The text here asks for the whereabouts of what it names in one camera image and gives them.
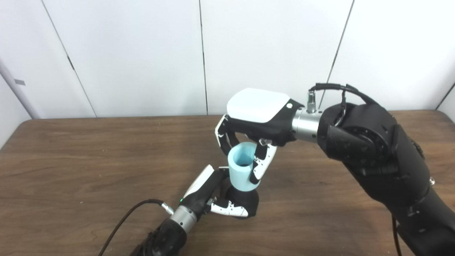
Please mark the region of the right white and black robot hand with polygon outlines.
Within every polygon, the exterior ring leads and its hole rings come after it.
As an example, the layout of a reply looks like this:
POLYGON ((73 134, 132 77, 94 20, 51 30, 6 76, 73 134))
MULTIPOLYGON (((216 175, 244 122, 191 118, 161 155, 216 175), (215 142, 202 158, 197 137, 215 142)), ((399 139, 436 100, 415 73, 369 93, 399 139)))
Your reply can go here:
POLYGON ((225 155, 239 144, 236 133, 245 134, 256 145, 249 181, 258 184, 269 167, 277 147, 296 140, 291 123, 303 105, 288 95, 261 89, 243 89, 227 103, 227 113, 215 128, 225 155))

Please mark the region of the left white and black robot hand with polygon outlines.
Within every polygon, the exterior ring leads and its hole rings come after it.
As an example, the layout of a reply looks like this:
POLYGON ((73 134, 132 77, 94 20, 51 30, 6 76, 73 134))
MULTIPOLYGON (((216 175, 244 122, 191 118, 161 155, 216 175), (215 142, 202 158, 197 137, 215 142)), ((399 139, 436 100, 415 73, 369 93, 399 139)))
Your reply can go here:
POLYGON ((209 212, 241 219, 253 217, 253 214, 239 203, 234 203, 229 199, 212 198, 215 189, 227 178, 229 178, 228 167, 219 167, 215 170, 208 164, 190 185, 179 206, 187 208, 187 211, 196 217, 197 222, 202 215, 209 212))

